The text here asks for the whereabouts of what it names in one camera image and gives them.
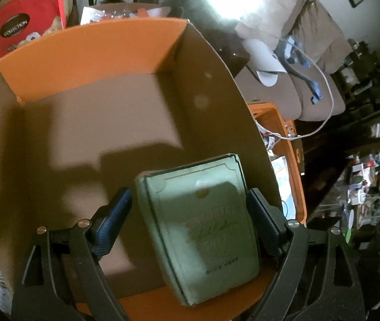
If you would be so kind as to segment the brown sofa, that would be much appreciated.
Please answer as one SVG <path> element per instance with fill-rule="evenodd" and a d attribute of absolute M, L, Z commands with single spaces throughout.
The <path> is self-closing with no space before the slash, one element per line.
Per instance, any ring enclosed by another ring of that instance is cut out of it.
<path fill-rule="evenodd" d="M 222 19 L 206 0 L 175 0 L 211 43 L 249 103 L 275 104 L 287 120 L 342 114 L 333 74 L 350 54 L 319 0 L 265 0 L 241 20 Z"/>

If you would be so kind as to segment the red collection gift bag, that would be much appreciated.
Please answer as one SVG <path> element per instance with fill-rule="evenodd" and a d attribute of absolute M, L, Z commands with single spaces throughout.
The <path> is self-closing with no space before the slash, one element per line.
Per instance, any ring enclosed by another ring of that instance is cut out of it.
<path fill-rule="evenodd" d="M 65 27 L 66 11 L 63 0 L 2 0 L 0 58 Z"/>

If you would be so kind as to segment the open box of clutter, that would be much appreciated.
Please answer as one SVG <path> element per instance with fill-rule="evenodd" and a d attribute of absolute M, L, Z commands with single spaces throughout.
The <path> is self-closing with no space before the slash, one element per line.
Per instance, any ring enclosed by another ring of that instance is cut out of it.
<path fill-rule="evenodd" d="M 124 2 L 99 4 L 83 8 L 80 25 L 114 18 L 167 17 L 170 13 L 171 7 L 161 7 L 157 4 Z"/>

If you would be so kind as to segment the green tissue pack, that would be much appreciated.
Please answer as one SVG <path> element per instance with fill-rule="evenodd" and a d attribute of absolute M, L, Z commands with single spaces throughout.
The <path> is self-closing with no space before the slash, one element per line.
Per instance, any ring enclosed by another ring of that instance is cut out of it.
<path fill-rule="evenodd" d="M 238 155 L 141 173 L 135 183 L 164 281 L 182 305 L 201 304 L 258 276 Z"/>

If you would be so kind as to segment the orange cardboard box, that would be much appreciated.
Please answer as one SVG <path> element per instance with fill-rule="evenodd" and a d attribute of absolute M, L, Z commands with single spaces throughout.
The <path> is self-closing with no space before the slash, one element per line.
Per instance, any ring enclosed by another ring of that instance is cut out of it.
<path fill-rule="evenodd" d="M 0 60 L 0 271 L 16 289 L 40 227 L 90 218 L 141 173 L 237 154 L 279 191 L 233 76 L 187 20 L 68 28 Z"/>

